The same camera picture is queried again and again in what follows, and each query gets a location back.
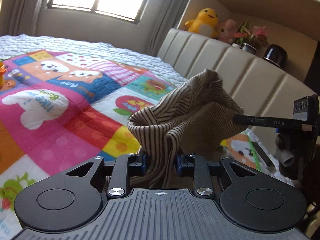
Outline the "beige curtain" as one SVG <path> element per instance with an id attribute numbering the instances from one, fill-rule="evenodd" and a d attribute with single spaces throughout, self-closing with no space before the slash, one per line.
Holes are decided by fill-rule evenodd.
<path id="1" fill-rule="evenodd" d="M 40 12 L 48 0 L 2 0 L 1 35 L 36 34 Z"/>

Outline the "yellow duck plush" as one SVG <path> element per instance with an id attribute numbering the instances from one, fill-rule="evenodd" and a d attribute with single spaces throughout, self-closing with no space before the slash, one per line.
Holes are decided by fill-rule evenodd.
<path id="1" fill-rule="evenodd" d="M 185 22 L 187 31 L 200 34 L 210 38 L 217 38 L 216 26 L 219 23 L 218 16 L 214 9 L 202 9 L 194 20 Z"/>

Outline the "beige padded headboard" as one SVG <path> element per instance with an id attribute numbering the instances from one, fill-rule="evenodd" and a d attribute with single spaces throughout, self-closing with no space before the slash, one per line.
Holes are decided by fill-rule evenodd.
<path id="1" fill-rule="evenodd" d="M 189 79 L 205 69 L 222 77 L 223 88 L 253 116 L 293 117 L 293 103 L 314 92 L 267 61 L 224 42 L 170 29 L 158 57 Z"/>

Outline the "pink plush toy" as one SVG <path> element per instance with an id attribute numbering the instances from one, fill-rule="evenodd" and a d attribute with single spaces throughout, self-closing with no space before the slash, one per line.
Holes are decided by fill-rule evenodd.
<path id="1" fill-rule="evenodd" d="M 234 35 L 238 29 L 238 24 L 232 19 L 219 23 L 215 30 L 217 31 L 217 40 L 227 44 L 233 44 Z"/>

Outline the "black round speaker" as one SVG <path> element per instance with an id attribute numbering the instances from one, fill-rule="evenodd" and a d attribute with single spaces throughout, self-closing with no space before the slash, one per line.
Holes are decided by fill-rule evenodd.
<path id="1" fill-rule="evenodd" d="M 263 59 L 276 67 L 283 69 L 287 63 L 288 55 L 284 48 L 279 45 L 272 44 L 268 46 L 263 55 Z"/>

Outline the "potted pink flower plant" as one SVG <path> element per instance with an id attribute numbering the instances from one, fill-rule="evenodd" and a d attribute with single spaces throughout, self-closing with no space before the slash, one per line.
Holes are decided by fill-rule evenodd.
<path id="1" fill-rule="evenodd" d="M 261 47 L 269 46 L 266 28 L 258 25 L 250 27 L 249 21 L 245 21 L 234 34 L 234 44 L 239 45 L 243 51 L 255 55 Z"/>

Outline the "beige striped knit garment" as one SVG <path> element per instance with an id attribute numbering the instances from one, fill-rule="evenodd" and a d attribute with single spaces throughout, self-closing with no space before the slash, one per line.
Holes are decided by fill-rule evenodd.
<path id="1" fill-rule="evenodd" d="M 127 128 L 150 156 L 147 174 L 133 177 L 132 185 L 171 185 L 178 151 L 212 159 L 221 141 L 247 128 L 233 121 L 237 114 L 244 110 L 224 90 L 221 76 L 206 69 L 131 115 Z"/>

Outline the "colourful patchwork quilt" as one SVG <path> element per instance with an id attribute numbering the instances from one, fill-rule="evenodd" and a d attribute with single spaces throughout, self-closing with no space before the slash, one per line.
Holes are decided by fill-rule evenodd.
<path id="1" fill-rule="evenodd" d="M 1 239 L 21 229 L 23 189 L 96 155 L 138 152 L 129 118 L 179 87 L 142 67 L 48 50 L 2 61 L 1 83 Z"/>

